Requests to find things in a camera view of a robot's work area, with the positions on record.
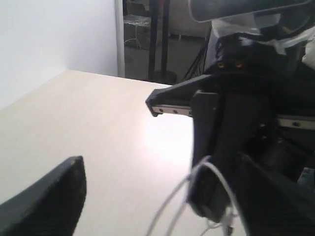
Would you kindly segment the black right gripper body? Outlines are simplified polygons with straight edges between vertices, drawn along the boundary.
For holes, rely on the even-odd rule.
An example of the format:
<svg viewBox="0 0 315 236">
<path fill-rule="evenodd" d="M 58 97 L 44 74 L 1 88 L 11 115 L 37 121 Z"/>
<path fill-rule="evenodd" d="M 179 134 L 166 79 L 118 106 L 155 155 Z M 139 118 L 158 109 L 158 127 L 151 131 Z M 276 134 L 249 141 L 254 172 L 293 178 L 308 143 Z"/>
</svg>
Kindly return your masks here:
<svg viewBox="0 0 315 236">
<path fill-rule="evenodd" d="M 154 117 L 174 113 L 193 118 L 190 180 L 213 177 L 198 165 L 207 155 L 227 174 L 242 149 L 292 181 L 313 164 L 307 151 L 314 132 L 282 128 L 278 121 L 280 116 L 315 114 L 315 72 L 305 64 L 311 43 L 302 41 L 284 55 L 259 43 L 239 46 L 237 67 L 231 45 L 221 40 L 225 49 L 220 53 L 227 57 L 224 68 L 214 64 L 201 76 L 152 91 L 146 104 Z"/>
</svg>

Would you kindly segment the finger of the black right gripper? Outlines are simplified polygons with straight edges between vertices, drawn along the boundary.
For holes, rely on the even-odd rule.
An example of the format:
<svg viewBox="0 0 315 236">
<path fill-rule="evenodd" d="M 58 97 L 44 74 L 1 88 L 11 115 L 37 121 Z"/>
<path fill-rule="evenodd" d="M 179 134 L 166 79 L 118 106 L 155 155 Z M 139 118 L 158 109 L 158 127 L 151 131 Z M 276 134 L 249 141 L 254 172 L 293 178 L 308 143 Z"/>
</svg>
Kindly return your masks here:
<svg viewBox="0 0 315 236">
<path fill-rule="evenodd" d="M 193 118 L 193 159 L 195 166 L 210 155 L 225 179 L 231 183 L 233 170 L 229 155 L 239 152 L 254 137 L 268 115 L 268 97 L 262 94 L 197 92 L 190 108 Z M 228 204 L 228 195 L 215 175 L 204 169 L 200 174 L 203 210 L 207 218 L 219 221 Z"/>
</svg>

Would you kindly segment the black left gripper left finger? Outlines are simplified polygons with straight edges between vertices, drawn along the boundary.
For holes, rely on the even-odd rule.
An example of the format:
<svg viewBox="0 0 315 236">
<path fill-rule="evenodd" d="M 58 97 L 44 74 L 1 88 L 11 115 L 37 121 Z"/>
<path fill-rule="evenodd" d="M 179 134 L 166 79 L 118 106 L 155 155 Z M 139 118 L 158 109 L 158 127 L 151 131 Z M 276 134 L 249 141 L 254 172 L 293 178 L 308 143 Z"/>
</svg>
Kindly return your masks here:
<svg viewBox="0 0 315 236">
<path fill-rule="evenodd" d="M 2 236 L 71 236 L 87 195 L 82 156 L 64 160 L 0 206 Z"/>
</svg>

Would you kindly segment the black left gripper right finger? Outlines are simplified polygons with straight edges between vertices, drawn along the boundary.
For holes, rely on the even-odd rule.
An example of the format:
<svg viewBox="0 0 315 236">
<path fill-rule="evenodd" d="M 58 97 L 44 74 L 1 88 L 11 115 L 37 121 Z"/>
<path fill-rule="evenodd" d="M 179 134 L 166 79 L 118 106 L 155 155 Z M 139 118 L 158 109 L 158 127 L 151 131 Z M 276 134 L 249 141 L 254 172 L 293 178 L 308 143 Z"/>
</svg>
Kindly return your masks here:
<svg viewBox="0 0 315 236">
<path fill-rule="evenodd" d="M 250 236 L 313 236 L 315 185 L 299 182 L 311 155 L 229 155 L 231 183 Z"/>
</svg>

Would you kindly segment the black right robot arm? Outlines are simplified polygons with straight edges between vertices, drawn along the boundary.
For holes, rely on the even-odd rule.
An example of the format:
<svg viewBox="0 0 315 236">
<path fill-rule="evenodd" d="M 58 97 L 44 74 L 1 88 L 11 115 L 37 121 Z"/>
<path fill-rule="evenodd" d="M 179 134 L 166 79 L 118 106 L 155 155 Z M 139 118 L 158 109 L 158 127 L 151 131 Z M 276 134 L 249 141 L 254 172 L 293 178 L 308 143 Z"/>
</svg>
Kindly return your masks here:
<svg viewBox="0 0 315 236">
<path fill-rule="evenodd" d="M 315 195 L 297 184 L 315 150 L 315 73 L 302 63 L 314 1 L 191 0 L 189 9 L 212 26 L 204 71 L 154 90 L 149 111 L 192 118 L 192 166 L 208 157 L 250 224 L 314 225 Z"/>
</svg>

